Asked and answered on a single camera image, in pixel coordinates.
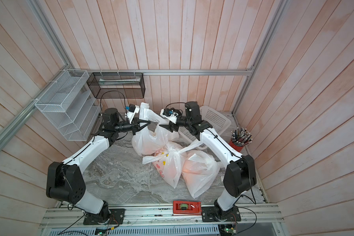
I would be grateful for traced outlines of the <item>white printed bag back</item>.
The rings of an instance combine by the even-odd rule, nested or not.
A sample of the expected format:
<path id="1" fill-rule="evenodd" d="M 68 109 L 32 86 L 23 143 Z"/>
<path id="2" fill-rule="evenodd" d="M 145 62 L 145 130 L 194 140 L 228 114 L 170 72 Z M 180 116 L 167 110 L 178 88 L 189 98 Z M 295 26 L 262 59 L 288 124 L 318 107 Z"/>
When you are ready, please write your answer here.
<path id="1" fill-rule="evenodd" d="M 160 126 L 160 124 L 168 124 L 169 122 L 151 110 L 148 103 L 141 103 L 139 119 L 156 123 L 154 131 L 149 130 L 147 126 L 136 132 L 132 137 L 133 148 L 140 156 L 151 155 L 164 147 L 169 141 L 175 141 L 179 138 L 178 132 L 170 132 Z"/>

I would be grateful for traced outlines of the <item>white printed bag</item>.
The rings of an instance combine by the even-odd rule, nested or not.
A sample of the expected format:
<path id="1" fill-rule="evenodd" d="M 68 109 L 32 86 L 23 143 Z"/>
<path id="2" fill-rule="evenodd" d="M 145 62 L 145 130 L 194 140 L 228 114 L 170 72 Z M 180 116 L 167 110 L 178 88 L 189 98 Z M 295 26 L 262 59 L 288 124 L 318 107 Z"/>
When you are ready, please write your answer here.
<path id="1" fill-rule="evenodd" d="M 182 147 L 175 142 L 168 142 L 153 155 L 144 156 L 142 163 L 152 163 L 164 181 L 172 188 L 176 188 L 182 174 L 183 165 L 187 160 L 187 152 L 201 144 L 201 141 L 195 140 L 189 146 Z"/>
<path id="2" fill-rule="evenodd" d="M 168 124 L 169 122 L 151 110 L 148 103 L 141 103 L 139 119 L 156 123 L 154 131 L 149 130 L 147 126 L 136 132 L 132 137 L 133 148 L 140 156 L 151 155 L 164 147 L 169 141 L 175 141 L 179 138 L 178 132 L 170 132 L 160 126 L 160 124 Z"/>

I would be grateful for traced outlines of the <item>white plastic bag front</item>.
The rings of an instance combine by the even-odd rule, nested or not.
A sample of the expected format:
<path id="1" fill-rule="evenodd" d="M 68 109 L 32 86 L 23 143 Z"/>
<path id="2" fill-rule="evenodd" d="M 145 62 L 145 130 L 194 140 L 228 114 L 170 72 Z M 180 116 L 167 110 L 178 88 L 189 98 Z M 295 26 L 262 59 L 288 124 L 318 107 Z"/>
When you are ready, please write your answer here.
<path id="1" fill-rule="evenodd" d="M 182 176 L 191 197 L 196 199 L 206 192 L 216 179 L 219 170 L 220 165 L 212 155 L 200 150 L 188 151 Z"/>

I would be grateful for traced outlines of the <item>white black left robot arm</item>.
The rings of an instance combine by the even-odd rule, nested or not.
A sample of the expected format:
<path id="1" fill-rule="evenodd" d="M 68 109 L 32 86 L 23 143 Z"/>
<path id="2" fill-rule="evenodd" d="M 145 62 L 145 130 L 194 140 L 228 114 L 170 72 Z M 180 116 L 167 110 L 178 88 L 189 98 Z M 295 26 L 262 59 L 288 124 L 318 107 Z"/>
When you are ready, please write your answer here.
<path id="1" fill-rule="evenodd" d="M 87 214 L 99 216 L 102 221 L 106 221 L 110 215 L 108 204 L 86 190 L 83 172 L 102 152 L 119 139 L 120 133 L 132 132 L 135 135 L 150 124 L 149 121 L 135 118 L 139 111 L 139 106 L 129 105 L 124 119 L 116 108 L 107 109 L 102 114 L 98 131 L 88 144 L 64 161 L 50 164 L 46 196 L 69 202 Z"/>

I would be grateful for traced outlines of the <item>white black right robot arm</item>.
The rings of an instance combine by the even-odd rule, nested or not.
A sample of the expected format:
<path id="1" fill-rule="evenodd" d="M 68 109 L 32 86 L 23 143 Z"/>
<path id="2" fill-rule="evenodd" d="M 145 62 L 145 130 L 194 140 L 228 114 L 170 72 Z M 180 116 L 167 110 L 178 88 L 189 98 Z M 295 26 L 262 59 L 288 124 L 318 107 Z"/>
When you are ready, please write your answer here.
<path id="1" fill-rule="evenodd" d="M 196 101 L 185 105 L 185 115 L 175 108 L 164 108 L 160 116 L 169 120 L 162 127 L 170 132 L 178 131 L 184 127 L 197 138 L 198 145 L 204 144 L 224 164 L 224 191 L 214 201 L 214 206 L 202 207 L 202 220 L 204 222 L 241 221 L 239 208 L 236 202 L 247 191 L 257 184 L 254 159 L 250 155 L 242 155 L 226 143 L 215 131 L 213 126 L 203 120 L 200 106 Z"/>

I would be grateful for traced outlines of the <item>red cup of pens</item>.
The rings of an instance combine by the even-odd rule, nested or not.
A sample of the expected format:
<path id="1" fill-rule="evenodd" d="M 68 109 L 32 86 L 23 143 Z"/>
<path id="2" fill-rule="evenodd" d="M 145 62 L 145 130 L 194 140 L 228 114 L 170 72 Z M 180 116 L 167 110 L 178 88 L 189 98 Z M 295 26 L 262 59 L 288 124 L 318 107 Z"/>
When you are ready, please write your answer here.
<path id="1" fill-rule="evenodd" d="M 229 145 L 238 152 L 252 142 L 252 134 L 243 127 L 238 127 L 231 132 Z"/>

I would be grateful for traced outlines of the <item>red tape dispenser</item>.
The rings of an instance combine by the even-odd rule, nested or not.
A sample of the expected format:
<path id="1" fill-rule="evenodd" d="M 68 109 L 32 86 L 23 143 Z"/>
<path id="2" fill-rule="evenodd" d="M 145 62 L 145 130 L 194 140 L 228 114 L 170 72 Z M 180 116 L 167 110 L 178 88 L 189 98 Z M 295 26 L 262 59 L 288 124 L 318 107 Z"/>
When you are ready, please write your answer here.
<path id="1" fill-rule="evenodd" d="M 173 201 L 174 215 L 201 215 L 201 202 Z"/>

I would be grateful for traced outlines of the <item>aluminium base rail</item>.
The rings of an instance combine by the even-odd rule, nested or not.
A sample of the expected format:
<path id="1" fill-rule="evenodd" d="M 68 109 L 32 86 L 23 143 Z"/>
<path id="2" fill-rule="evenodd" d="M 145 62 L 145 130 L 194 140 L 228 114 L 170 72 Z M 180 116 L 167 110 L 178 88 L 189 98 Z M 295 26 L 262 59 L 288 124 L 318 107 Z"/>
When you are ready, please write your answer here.
<path id="1" fill-rule="evenodd" d="M 87 225 L 83 212 L 67 206 L 46 211 L 38 236 L 288 236 L 276 204 L 239 204 L 235 213 L 214 220 L 211 211 L 200 215 L 175 214 L 171 204 L 112 205 L 112 219 Z"/>

